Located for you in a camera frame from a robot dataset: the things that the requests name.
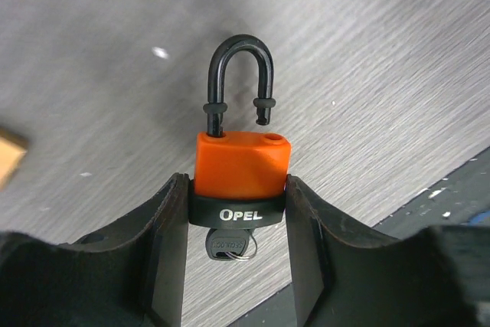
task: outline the white lettering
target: white lettering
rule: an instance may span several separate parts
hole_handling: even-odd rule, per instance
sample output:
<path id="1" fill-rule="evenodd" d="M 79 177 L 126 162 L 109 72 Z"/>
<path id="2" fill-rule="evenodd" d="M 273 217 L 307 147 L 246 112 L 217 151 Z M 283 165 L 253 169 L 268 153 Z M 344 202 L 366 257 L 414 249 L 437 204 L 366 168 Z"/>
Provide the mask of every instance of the white lettering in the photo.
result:
<path id="1" fill-rule="evenodd" d="M 243 212 L 236 211 L 235 214 L 233 215 L 233 221 L 238 220 L 240 217 L 243 217 Z"/>
<path id="2" fill-rule="evenodd" d="M 253 211 L 245 211 L 243 213 L 243 220 L 244 221 L 252 221 L 253 218 Z"/>
<path id="3" fill-rule="evenodd" d="M 229 221 L 233 218 L 233 211 L 232 210 L 222 210 L 220 212 L 220 219 L 223 221 Z"/>

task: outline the orange padlock body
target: orange padlock body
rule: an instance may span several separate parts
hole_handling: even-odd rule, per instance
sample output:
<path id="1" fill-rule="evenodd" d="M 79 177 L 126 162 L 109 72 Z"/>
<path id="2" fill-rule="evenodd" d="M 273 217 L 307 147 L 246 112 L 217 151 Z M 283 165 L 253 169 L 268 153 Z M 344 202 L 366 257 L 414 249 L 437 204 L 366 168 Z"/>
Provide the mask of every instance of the orange padlock body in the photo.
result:
<path id="1" fill-rule="evenodd" d="M 219 199 L 261 199 L 284 192 L 291 144 L 275 133 L 198 135 L 194 193 Z"/>

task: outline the padlock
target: padlock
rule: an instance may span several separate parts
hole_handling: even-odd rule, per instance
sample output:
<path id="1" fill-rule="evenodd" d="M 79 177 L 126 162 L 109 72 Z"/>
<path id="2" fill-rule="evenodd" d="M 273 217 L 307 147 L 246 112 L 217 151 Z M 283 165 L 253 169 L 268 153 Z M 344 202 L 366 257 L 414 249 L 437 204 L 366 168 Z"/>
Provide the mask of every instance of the padlock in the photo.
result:
<path id="1" fill-rule="evenodd" d="M 291 145 L 275 133 L 223 132 L 224 76 L 228 61 L 250 52 L 259 64 L 256 123 L 270 123 L 273 59 L 258 38 L 239 34 L 214 52 L 209 68 L 207 132 L 198 134 L 189 222 L 212 229 L 254 229 L 279 223 L 284 212 L 284 187 Z"/>

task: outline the brand logo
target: brand logo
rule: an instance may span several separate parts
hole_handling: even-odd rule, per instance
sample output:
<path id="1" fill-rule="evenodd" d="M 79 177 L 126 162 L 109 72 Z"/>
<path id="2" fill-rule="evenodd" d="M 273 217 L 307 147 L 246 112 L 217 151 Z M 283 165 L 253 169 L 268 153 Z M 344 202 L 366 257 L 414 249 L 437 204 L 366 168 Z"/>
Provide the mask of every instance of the brand logo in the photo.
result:
<path id="1" fill-rule="evenodd" d="M 220 219 L 223 221 L 237 221 L 239 218 L 243 221 L 262 220 L 262 216 L 259 216 L 259 211 L 222 210 L 220 212 Z"/>

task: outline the wooden block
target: wooden block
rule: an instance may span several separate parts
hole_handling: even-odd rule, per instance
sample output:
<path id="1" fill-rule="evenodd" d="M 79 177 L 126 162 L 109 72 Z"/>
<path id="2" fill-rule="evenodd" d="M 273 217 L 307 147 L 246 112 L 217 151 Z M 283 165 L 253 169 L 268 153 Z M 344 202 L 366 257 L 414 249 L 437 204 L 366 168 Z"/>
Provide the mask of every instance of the wooden block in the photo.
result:
<path id="1" fill-rule="evenodd" d="M 0 128 L 0 190 L 28 151 L 27 146 L 26 139 Z"/>

